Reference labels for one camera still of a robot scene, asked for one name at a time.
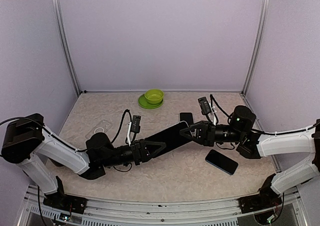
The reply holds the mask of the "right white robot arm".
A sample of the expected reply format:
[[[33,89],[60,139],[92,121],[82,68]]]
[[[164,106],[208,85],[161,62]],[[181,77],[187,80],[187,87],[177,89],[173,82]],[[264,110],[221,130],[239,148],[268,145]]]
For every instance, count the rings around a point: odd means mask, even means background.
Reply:
[[[237,152],[247,159],[277,154],[305,152],[309,155],[289,169],[269,176],[259,189],[256,204],[266,208],[276,195],[307,182],[320,174],[320,123],[295,131],[266,133],[253,129],[256,115],[246,106],[236,106],[228,125],[200,121],[182,129],[180,135],[203,146],[235,143]]]

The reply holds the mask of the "large black phone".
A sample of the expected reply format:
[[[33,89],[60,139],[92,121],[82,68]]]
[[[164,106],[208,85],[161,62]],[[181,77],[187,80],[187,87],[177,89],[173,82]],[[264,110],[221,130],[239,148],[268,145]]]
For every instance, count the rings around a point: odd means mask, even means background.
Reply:
[[[145,140],[153,142],[163,142],[166,144],[165,149],[157,154],[156,157],[159,157],[191,142],[191,140],[181,136],[179,133],[182,129],[186,128],[188,128],[188,124],[185,121],[182,121],[163,131],[145,138]]]

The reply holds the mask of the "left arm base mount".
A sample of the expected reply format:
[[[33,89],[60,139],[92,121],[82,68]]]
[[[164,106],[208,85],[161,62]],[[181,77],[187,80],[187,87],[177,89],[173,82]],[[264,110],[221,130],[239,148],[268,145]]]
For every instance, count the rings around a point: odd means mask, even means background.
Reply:
[[[43,204],[70,213],[84,214],[88,200],[84,197],[66,194],[61,179],[56,176],[56,180],[58,185],[57,191],[52,194],[45,194]]]

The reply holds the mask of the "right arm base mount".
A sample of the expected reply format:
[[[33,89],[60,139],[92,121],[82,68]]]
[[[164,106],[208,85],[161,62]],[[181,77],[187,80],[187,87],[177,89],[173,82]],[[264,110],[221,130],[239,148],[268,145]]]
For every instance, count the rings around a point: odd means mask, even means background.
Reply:
[[[254,212],[282,204],[283,200],[280,194],[271,189],[272,179],[275,175],[274,173],[266,178],[262,186],[258,189],[258,194],[244,196],[238,199],[242,213]]]

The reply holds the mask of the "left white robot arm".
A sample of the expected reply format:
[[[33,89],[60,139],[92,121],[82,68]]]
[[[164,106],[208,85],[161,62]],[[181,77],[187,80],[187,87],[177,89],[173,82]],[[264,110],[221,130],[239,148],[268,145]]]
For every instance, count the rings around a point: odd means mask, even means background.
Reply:
[[[155,158],[166,148],[164,142],[145,139],[114,147],[105,133],[94,134],[86,149],[78,149],[58,137],[44,124],[42,115],[14,117],[1,122],[7,124],[1,156],[18,165],[59,208],[70,203],[63,191],[62,181],[54,176],[39,158],[47,158],[69,168],[78,176],[95,180],[105,175],[105,169],[117,165],[140,165]]]

